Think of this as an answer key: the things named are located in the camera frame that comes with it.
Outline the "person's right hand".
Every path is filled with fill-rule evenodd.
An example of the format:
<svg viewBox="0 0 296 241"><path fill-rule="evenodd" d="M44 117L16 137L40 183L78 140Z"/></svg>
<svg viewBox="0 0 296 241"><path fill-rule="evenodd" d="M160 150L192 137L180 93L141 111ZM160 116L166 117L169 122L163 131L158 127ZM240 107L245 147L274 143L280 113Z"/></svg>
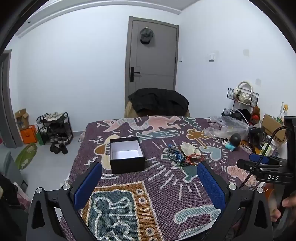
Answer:
<svg viewBox="0 0 296 241"><path fill-rule="evenodd" d="M285 208L295 207L295 204L296 204L295 194L292 194L290 197L282 201L282 206ZM271 216L271 221L276 222L280 218L281 212L278 209L274 209L271 212L270 216Z"/></svg>

